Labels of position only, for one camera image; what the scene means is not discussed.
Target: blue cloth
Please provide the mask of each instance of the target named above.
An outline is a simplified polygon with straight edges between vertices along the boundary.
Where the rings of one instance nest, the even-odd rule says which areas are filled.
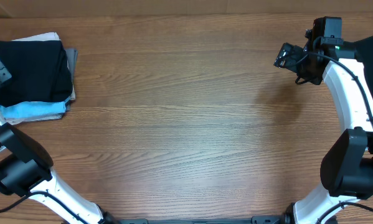
[[[24,119],[35,116],[63,114],[66,112],[66,103],[69,100],[70,97],[58,103],[22,102],[8,107],[0,105],[0,111],[5,119]]]

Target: table surface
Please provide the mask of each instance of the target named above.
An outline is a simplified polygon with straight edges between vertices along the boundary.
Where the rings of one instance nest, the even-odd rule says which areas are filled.
[[[57,121],[19,125],[70,186],[118,218],[277,215],[319,183],[340,135],[325,85],[275,68],[322,14],[0,19],[0,40],[57,32],[79,51],[77,100]],[[373,35],[373,13],[343,37]],[[0,208],[17,200],[0,195]],[[363,202],[373,206],[373,197]],[[341,223],[373,223],[348,208]],[[0,223],[60,223],[36,202]]]

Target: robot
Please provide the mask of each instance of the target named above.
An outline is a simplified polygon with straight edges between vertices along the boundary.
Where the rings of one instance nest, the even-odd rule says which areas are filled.
[[[28,135],[6,123],[0,114],[0,151],[12,154],[0,162],[0,193],[21,197],[6,212],[32,199],[70,224],[320,224],[337,223],[335,214],[373,195],[373,37],[355,43],[341,38],[341,18],[322,17],[306,30],[302,48],[284,43],[274,66],[297,74],[296,84],[325,83],[333,97],[341,135],[323,158],[321,183],[304,199],[278,216],[251,219],[117,220],[82,198],[61,179],[47,151]]]

